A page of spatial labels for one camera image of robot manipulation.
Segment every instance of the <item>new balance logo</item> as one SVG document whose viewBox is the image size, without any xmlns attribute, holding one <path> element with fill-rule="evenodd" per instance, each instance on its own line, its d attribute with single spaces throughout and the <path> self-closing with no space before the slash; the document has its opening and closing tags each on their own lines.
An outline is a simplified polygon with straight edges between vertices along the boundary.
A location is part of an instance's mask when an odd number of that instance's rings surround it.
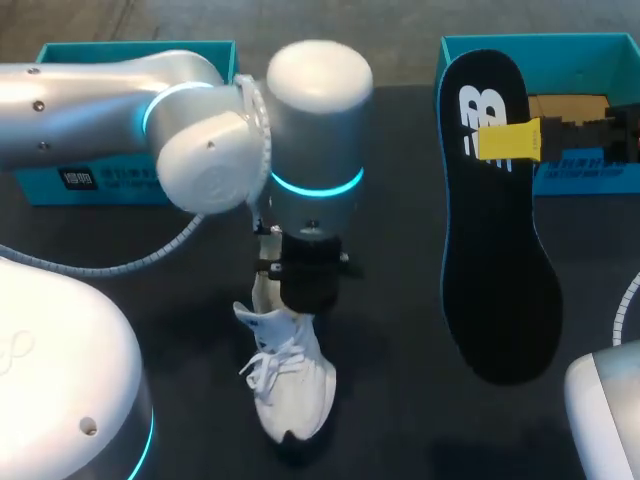
<svg viewBox="0 0 640 480">
<path fill-rule="evenodd" d="M 468 127 L 470 135 L 465 135 L 464 152 L 477 158 L 478 128 L 491 125 L 506 125 L 507 112 L 504 100 L 498 92 L 488 88 L 482 93 L 477 88 L 466 85 L 460 89 L 460 120 Z M 502 168 L 502 160 L 496 160 L 498 168 Z M 511 160 L 506 160 L 507 170 L 511 171 Z"/>
</svg>

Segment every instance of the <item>blue box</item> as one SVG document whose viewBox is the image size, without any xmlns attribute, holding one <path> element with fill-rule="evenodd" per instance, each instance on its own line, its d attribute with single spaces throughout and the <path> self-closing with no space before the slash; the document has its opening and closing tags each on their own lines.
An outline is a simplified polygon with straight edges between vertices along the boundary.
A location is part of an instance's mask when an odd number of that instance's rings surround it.
<svg viewBox="0 0 640 480">
<path fill-rule="evenodd" d="M 611 106 L 640 102 L 640 50 L 626 33 L 443 37 L 436 70 L 478 49 L 509 55 L 530 95 L 604 95 Z M 566 151 L 540 167 L 536 195 L 640 193 L 640 164 L 604 166 L 602 149 Z"/>
<path fill-rule="evenodd" d="M 209 60 L 227 83 L 236 73 L 235 43 L 108 42 L 50 43 L 37 63 L 107 63 L 131 60 L 166 50 L 190 50 Z M 69 178 L 93 177 L 96 190 L 69 189 Z M 29 169 L 15 176 L 31 205 L 166 205 L 149 155 L 114 156 L 62 168 Z"/>
</svg>

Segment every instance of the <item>black table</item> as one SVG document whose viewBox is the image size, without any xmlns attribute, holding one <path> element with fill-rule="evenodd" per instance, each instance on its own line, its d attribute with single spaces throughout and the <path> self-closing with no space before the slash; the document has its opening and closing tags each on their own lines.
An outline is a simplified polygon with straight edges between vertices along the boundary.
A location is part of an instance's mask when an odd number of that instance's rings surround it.
<svg viewBox="0 0 640 480">
<path fill-rule="evenodd" d="M 346 239 L 366 278 L 344 282 L 335 311 L 317 320 L 338 393 L 333 426 L 302 465 L 269 446 L 237 375 L 254 348 L 231 308 L 249 302 L 253 281 L 247 212 L 209 219 L 147 270 L 90 281 L 138 335 L 161 479 L 584 478 L 563 377 L 571 361 L 610 345 L 618 303 L 640 270 L 640 197 L 537 201 L 538 231 L 564 292 L 561 346 L 541 379 L 485 384 L 464 365 L 440 311 L 446 206 L 432 94 L 376 91 L 366 193 Z M 136 259 L 189 219 L 172 208 L 32 208 L 10 176 L 0 182 L 2 242 L 68 264 Z M 626 339 L 640 337 L 634 311 Z"/>
</svg>

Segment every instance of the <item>white shoelace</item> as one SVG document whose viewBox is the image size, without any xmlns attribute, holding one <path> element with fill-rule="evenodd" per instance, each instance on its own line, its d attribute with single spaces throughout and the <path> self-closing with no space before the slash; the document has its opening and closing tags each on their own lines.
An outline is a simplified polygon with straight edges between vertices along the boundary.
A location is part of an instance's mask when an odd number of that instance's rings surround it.
<svg viewBox="0 0 640 480">
<path fill-rule="evenodd" d="M 253 366 L 253 370 L 247 375 L 247 385 L 263 401 L 268 401 L 267 396 L 275 385 L 278 375 L 298 372 L 302 369 L 305 348 L 296 344 L 297 337 L 298 335 L 287 340 L 277 350 L 256 337 L 256 343 L 264 346 L 259 347 L 260 351 L 240 370 L 240 375 Z"/>
</svg>

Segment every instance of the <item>black insole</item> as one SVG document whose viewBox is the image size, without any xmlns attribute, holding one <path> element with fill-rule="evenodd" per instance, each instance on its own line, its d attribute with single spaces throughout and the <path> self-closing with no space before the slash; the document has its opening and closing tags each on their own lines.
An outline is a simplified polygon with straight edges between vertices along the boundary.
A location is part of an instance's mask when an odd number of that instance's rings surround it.
<svg viewBox="0 0 640 480">
<path fill-rule="evenodd" d="M 529 120 L 524 80 L 503 53 L 478 50 L 445 71 L 437 98 L 447 182 L 444 315 L 460 353 L 488 382 L 532 380 L 562 329 L 558 279 L 533 220 L 530 161 L 476 159 L 478 126 Z"/>
</svg>

